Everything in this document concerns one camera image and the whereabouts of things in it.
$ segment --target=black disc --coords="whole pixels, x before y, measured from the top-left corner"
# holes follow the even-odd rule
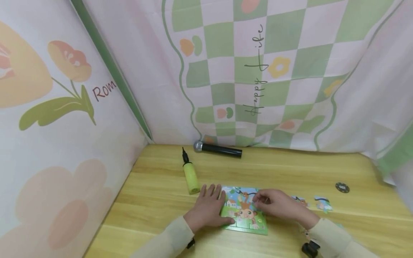
[[[340,182],[336,184],[336,189],[345,194],[350,192],[349,186]]]

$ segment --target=wrist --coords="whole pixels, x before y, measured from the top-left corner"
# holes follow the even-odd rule
[[[306,230],[310,230],[320,221],[321,218],[311,210],[307,208],[305,209],[306,212],[300,213],[300,215],[296,218],[296,221]]]
[[[202,222],[199,219],[199,216],[196,215],[196,212],[189,210],[184,216],[183,219],[188,224],[189,228],[195,234],[198,230],[203,228]]]

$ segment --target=green leaf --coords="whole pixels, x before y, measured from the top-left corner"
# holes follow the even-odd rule
[[[53,108],[48,109],[44,115],[38,119],[37,123],[39,126],[49,125],[67,113],[76,110],[87,112],[85,105],[80,103],[78,99],[72,98],[70,102],[61,101],[59,104],[56,104],[56,106],[53,106]]]
[[[72,102],[79,103],[78,100],[73,97],[61,97],[48,100],[32,107],[21,116],[19,121],[19,129],[22,131],[26,130],[35,122],[42,119],[42,117],[46,116],[50,110],[55,110]]]
[[[93,124],[96,125],[96,122],[94,119],[95,110],[93,109],[92,102],[90,101],[86,87],[83,84],[82,84],[82,90],[81,90],[81,98],[86,107],[86,110],[89,114],[90,119],[92,120]]]

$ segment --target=wooden table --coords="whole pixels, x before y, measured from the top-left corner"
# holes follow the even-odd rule
[[[413,217],[397,193],[383,183],[359,154],[325,154],[243,148],[242,159],[185,150],[200,184],[278,188],[306,198],[329,198],[334,211],[320,216],[342,224],[380,257],[413,257]],[[128,257],[192,207],[182,170],[181,146],[149,145],[142,153],[95,236],[86,258]],[[337,182],[350,187],[347,194]],[[305,242],[296,224],[268,218],[268,236],[207,228],[196,248],[180,257],[303,257]]]

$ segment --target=hand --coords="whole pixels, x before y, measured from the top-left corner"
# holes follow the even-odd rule
[[[252,201],[254,206],[265,214],[295,220],[307,230],[313,228],[320,220],[315,213],[280,190],[259,190]]]
[[[204,226],[219,227],[235,223],[233,218],[219,215],[225,203],[225,191],[221,192],[221,189],[221,185],[215,189],[212,184],[207,190],[207,185],[203,185],[194,207],[183,216],[194,234]]]

